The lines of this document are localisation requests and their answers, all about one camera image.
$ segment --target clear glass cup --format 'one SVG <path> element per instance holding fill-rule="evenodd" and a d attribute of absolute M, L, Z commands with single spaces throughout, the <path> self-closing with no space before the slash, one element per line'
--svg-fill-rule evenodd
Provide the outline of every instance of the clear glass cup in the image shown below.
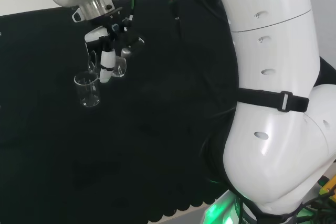
<path fill-rule="evenodd" d="M 116 56 L 116 63 L 112 72 L 112 77 L 123 77 L 126 72 L 127 64 L 126 64 L 126 59 Z"/>
<path fill-rule="evenodd" d="M 78 73 L 74 82 L 77 89 L 77 95 L 84 107 L 93 107 L 100 102 L 100 93 L 98 87 L 98 75 L 94 72 Z"/>

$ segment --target black cloth backdrop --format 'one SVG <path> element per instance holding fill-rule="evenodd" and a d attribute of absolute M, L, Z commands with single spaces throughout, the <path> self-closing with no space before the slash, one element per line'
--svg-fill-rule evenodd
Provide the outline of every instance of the black cloth backdrop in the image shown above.
<path fill-rule="evenodd" d="M 168 2 L 138 0 L 146 47 L 124 78 L 100 86 L 92 110 L 79 105 L 73 77 L 86 68 L 93 27 L 66 8 L 0 17 L 1 224 L 141 224 L 227 189 L 206 180 L 199 152 L 218 125 L 211 116 L 236 103 L 230 32 L 181 0 L 177 40 Z M 336 83 L 323 60 L 321 69 L 319 84 Z"/>

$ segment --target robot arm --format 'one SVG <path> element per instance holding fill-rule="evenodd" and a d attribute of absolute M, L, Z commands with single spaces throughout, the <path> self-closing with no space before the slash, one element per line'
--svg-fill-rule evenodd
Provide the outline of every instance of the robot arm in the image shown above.
<path fill-rule="evenodd" d="M 54 1 L 79 5 L 87 20 L 109 14 L 84 15 L 95 10 L 97 0 Z M 222 2 L 236 49 L 239 87 L 310 98 L 306 113 L 238 102 L 223 155 L 227 176 L 242 195 L 265 213 L 291 213 L 336 155 L 336 130 L 323 126 L 323 118 L 336 125 L 336 88 L 313 89 L 320 59 L 310 0 Z M 111 33 L 99 28 L 86 37 L 87 43 L 97 41 L 100 32 L 105 37 Z M 113 56 L 106 58 L 105 66 L 111 68 Z M 285 98 L 281 105 L 286 110 Z"/>

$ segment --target yellow object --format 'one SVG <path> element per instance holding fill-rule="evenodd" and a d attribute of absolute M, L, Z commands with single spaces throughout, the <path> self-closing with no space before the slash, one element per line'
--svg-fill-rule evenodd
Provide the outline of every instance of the yellow object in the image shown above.
<path fill-rule="evenodd" d="M 336 175 L 331 180 L 329 180 L 325 186 L 322 187 L 322 189 L 320 190 L 320 194 L 328 193 L 334 185 L 336 185 Z M 331 196 L 330 199 L 336 202 L 336 195 Z"/>

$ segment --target black strap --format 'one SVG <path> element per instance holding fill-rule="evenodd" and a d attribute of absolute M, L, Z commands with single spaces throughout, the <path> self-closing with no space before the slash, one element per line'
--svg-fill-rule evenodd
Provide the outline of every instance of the black strap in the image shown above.
<path fill-rule="evenodd" d="M 306 112 L 309 99 L 297 97 L 292 92 L 281 93 L 265 90 L 238 89 L 238 102 L 278 109 L 281 112 Z"/>
<path fill-rule="evenodd" d="M 109 72 L 112 72 L 112 71 L 114 70 L 114 68 L 107 68 L 107 67 L 104 67 L 102 64 L 99 64 L 99 67 L 100 67 L 101 69 L 107 70 L 107 71 L 109 71 Z"/>

